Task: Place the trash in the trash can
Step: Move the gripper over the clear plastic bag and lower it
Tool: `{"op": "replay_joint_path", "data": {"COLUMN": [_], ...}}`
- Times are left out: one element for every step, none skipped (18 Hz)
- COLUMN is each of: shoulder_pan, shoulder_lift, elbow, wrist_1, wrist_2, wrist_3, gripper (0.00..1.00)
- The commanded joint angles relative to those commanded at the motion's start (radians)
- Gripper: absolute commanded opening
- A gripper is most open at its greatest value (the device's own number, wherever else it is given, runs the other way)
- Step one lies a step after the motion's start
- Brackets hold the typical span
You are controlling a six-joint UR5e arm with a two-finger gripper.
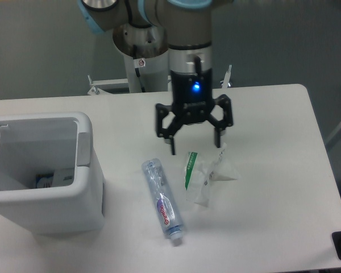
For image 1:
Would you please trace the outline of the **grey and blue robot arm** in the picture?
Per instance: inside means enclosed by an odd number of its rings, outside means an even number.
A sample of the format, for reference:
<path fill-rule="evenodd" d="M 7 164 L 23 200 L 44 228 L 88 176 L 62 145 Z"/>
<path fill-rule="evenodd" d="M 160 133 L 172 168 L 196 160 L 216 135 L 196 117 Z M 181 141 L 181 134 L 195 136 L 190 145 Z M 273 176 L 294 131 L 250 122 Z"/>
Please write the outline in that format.
<path fill-rule="evenodd" d="M 213 97 L 211 13 L 223 1 L 78 1 L 89 28 L 111 31 L 124 56 L 129 89 L 171 86 L 170 105 L 155 106 L 155 131 L 170 145 L 184 125 L 210 122 L 214 143 L 234 124 L 231 100 Z"/>

